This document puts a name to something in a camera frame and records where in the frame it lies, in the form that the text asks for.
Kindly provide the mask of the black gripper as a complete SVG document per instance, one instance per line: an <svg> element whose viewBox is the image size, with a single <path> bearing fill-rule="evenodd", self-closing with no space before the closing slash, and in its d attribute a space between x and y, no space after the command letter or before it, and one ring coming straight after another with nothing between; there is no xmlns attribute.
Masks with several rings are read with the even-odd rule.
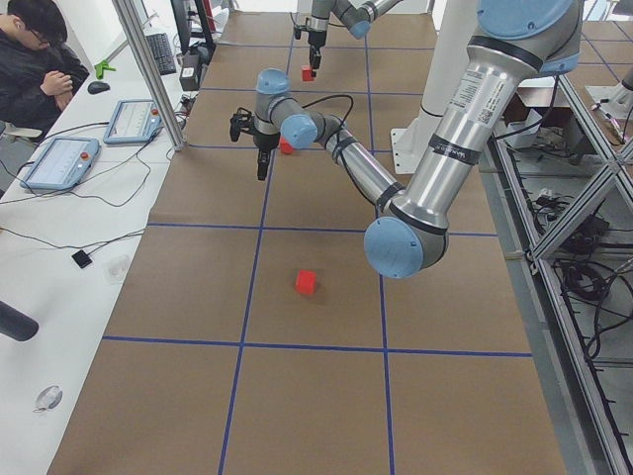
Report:
<svg viewBox="0 0 633 475"><path fill-rule="evenodd" d="M253 142L259 149L257 155L257 179L259 181L265 181L267 179L270 165L270 152L278 147L279 141L279 133L265 134L260 131L254 132Z"/></svg>
<svg viewBox="0 0 633 475"><path fill-rule="evenodd" d="M320 48L324 47L326 44L326 31L309 31L309 45L310 45L310 53L309 53L309 72L310 77L316 77L317 71L320 68L321 61L321 53Z"/></svg>

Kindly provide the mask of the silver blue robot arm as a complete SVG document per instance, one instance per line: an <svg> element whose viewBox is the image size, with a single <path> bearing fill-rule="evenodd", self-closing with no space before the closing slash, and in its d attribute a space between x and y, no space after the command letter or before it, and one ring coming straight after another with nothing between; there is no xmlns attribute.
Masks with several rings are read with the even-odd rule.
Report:
<svg viewBox="0 0 633 475"><path fill-rule="evenodd" d="M305 23L294 28L294 35L297 40L301 37L302 32L308 33L310 63L303 68L303 79L311 81L317 76L317 70L320 68L321 61L320 50L326 44L331 15L355 39L360 40L368 34L373 22L399 3L399 0L365 1L360 7L355 7L347 0L313 1L311 13Z"/></svg>
<svg viewBox="0 0 633 475"><path fill-rule="evenodd" d="M259 149L259 179L265 179L270 152L280 139L294 148L319 143L381 213L364 236L369 263L388 278L412 276L444 255L447 212L518 85L576 67L582 16L580 1L478 2L465 46L468 62L407 186L343 120L302 107L283 71L262 70L249 121Z"/></svg>

